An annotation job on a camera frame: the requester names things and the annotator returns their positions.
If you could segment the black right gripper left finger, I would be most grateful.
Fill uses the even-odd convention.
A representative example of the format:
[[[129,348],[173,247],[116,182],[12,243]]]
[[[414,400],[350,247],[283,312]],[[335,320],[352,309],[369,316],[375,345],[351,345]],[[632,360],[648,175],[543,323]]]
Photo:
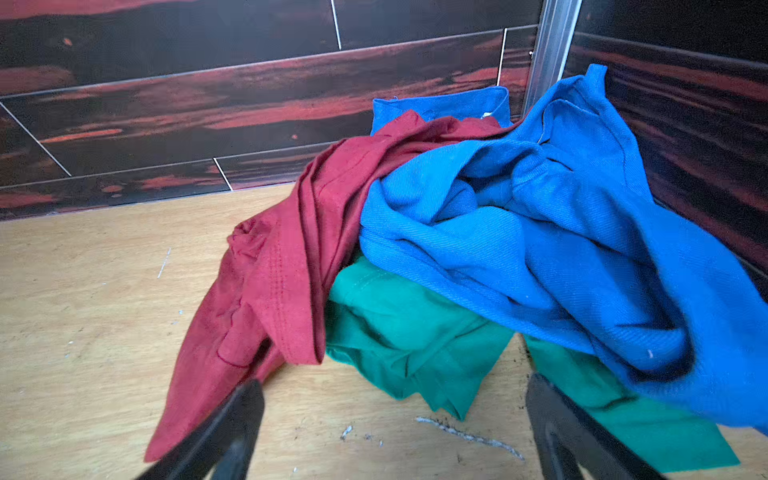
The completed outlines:
[[[264,411],[259,381],[238,386],[201,425],[139,478],[245,479]]]

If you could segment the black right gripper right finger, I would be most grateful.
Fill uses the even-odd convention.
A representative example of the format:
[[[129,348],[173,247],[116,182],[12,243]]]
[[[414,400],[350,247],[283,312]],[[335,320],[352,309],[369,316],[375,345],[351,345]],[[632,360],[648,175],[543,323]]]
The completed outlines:
[[[545,376],[528,381],[526,409],[543,477],[581,479],[662,479]]]

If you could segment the green cloth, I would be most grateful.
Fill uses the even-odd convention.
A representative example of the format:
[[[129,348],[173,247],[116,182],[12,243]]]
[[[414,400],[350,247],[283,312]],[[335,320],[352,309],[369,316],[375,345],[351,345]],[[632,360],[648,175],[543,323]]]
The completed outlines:
[[[326,351],[397,400],[420,394],[458,420],[514,333],[383,270],[355,251],[325,307]],[[544,375],[606,430],[662,473],[735,466],[718,427],[641,397],[596,357],[526,337]]]

